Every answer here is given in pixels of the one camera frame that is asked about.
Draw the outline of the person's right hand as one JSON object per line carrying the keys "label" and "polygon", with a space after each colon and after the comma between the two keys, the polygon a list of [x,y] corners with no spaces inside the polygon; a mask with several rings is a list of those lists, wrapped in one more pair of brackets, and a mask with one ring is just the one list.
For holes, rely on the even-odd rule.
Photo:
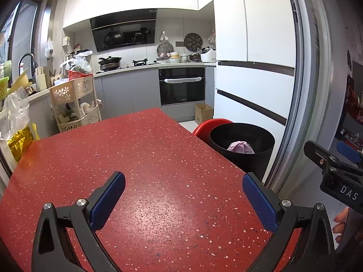
{"label": "person's right hand", "polygon": [[348,213],[349,213],[349,207],[346,207],[334,218],[335,225],[332,228],[332,232],[335,235],[335,242],[337,244],[340,243],[343,233],[345,231]]}

